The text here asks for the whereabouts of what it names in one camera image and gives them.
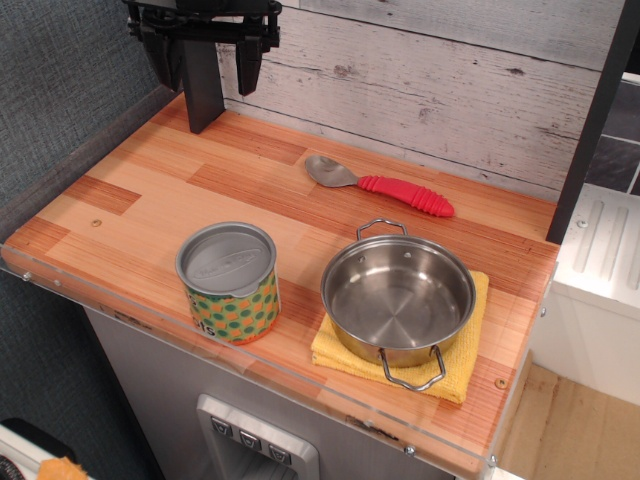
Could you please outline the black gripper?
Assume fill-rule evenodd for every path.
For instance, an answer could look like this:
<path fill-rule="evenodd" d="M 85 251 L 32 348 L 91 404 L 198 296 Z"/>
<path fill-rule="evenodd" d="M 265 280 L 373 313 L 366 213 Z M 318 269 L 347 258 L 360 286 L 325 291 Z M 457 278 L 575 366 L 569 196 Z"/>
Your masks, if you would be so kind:
<path fill-rule="evenodd" d="M 181 56 L 174 41 L 236 44 L 238 91 L 257 88 L 262 51 L 280 43 L 278 1 L 127 1 L 129 28 L 145 49 L 159 82 L 181 83 Z"/>

